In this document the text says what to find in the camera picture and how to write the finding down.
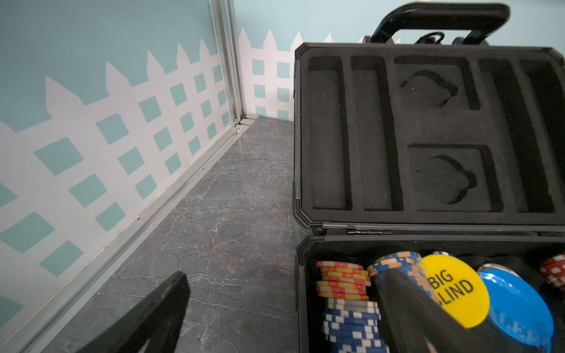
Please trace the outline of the black plastic poker case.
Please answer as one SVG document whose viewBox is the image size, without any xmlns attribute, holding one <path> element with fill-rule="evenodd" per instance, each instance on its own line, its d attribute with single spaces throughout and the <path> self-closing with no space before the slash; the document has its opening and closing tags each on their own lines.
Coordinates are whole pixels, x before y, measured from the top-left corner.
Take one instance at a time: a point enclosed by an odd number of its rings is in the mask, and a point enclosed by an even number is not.
<svg viewBox="0 0 565 353">
<path fill-rule="evenodd" d="M 442 254 L 521 277 L 564 350 L 564 292 L 541 264 L 564 254 L 564 57 L 490 46 L 505 4 L 412 3 L 365 44 L 295 52 L 294 201 L 301 352 L 331 352 L 316 263 L 366 268 L 396 252 Z M 543 352 L 486 320 L 493 352 Z"/>
</svg>

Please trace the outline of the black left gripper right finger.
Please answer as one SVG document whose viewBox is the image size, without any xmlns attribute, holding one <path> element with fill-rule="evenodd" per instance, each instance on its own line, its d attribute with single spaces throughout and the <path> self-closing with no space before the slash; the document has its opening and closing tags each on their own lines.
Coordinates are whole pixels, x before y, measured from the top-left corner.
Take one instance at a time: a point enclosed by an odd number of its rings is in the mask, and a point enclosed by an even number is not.
<svg viewBox="0 0 565 353">
<path fill-rule="evenodd" d="M 378 295 L 397 352 L 493 352 L 397 269 L 378 276 Z"/>
</svg>

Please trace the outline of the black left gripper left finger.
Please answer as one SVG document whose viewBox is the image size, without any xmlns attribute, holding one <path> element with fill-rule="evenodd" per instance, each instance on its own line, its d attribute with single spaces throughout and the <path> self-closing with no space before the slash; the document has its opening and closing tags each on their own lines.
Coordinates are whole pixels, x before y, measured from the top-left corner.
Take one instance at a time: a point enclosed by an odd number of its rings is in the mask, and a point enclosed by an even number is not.
<svg viewBox="0 0 565 353">
<path fill-rule="evenodd" d="M 187 276 L 175 272 L 80 352 L 174 352 L 188 307 Z"/>
</svg>

